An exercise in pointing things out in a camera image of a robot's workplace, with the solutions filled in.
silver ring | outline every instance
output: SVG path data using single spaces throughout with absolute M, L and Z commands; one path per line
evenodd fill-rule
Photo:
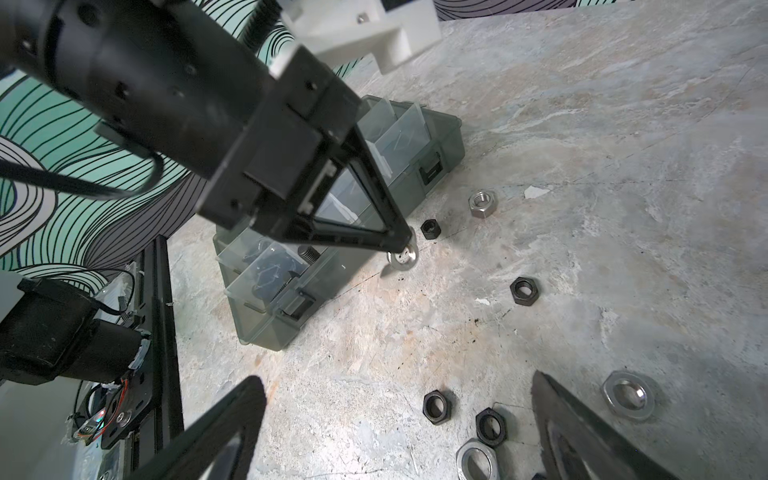
M 387 252 L 386 259 L 393 269 L 405 272 L 412 269 L 419 261 L 419 245 L 416 244 L 416 231 L 411 229 L 411 240 L 400 253 Z
M 458 471 L 459 480 L 478 480 L 469 472 L 469 456 L 472 450 L 479 450 L 488 459 L 488 464 L 491 466 L 488 480 L 499 480 L 501 476 L 498 473 L 496 452 L 491 447 L 480 443 L 477 439 L 469 440 L 456 452 L 456 470 Z
M 612 372 L 603 382 L 602 391 L 608 408 L 616 415 L 642 421 L 654 413 L 654 393 L 641 375 L 619 370 Z

patterned fabric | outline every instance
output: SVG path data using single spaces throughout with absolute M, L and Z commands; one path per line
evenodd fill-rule
M 435 0 L 441 20 L 590 5 L 611 0 Z M 229 33 L 244 26 L 256 0 L 196 0 Z M 276 26 L 258 54 L 268 65 L 293 41 Z M 354 61 L 336 69 L 344 76 Z M 124 189 L 146 181 L 151 162 L 97 136 L 98 118 L 17 72 L 0 81 L 0 157 Z M 125 265 L 158 234 L 170 236 L 194 214 L 205 182 L 172 160 L 143 195 L 94 201 L 0 179 L 0 268 L 28 276 Z M 110 275 L 66 276 L 85 290 Z

black hex nut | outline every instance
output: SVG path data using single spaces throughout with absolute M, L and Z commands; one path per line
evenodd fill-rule
M 498 435 L 491 428 L 491 419 L 498 422 Z M 501 445 L 507 439 L 507 422 L 502 414 L 494 409 L 485 409 L 475 417 L 475 427 L 477 428 L 478 440 L 487 446 L 495 448 Z
M 424 395 L 422 413 L 433 425 L 440 425 L 451 419 L 451 403 L 439 390 L 434 390 Z
M 524 292 L 523 289 L 525 288 L 531 292 Z M 527 278 L 526 276 L 519 276 L 512 282 L 509 289 L 512 291 L 512 299 L 514 299 L 515 303 L 518 305 L 531 306 L 538 298 L 538 286 L 536 286 L 536 281 L 532 278 Z
M 438 225 L 437 220 L 432 218 L 422 223 L 422 233 L 427 240 L 434 240 L 440 236 L 442 230 L 440 230 L 440 225 Z

stone surface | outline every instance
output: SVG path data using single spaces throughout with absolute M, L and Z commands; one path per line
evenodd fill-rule
M 237 342 L 213 226 L 192 219 L 169 246 L 187 425 L 258 375 L 251 478 L 446 479 L 490 406 L 510 429 L 502 478 L 529 480 L 540 369 L 681 478 L 764 478 L 766 22 L 765 2 L 643 0 L 446 22 L 387 77 L 364 60 L 359 94 L 464 121 L 463 164 L 409 218 L 442 235 L 409 272 L 374 256 L 274 353 Z M 500 195 L 485 220 L 466 206 L 479 188 Z M 533 306 L 509 293 L 521 275 Z M 601 398 L 624 368 L 658 384 L 648 422 Z M 455 399 L 439 427 L 419 409 L 433 389 Z

red wire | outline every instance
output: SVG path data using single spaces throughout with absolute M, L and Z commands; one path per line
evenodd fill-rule
M 118 412 L 120 412 L 120 407 L 123 405 L 123 399 L 125 398 L 125 392 L 128 390 L 128 381 L 124 380 L 123 382 L 123 391 L 120 394 L 120 401 L 118 402 L 118 406 L 114 409 L 114 412 L 112 412 L 112 417 L 109 419 L 109 422 L 107 422 L 107 425 L 104 425 L 104 428 L 101 429 L 99 433 L 96 434 L 93 440 L 91 442 L 95 442 L 98 440 L 98 438 L 101 436 L 102 433 L 107 429 L 109 425 L 118 417 Z

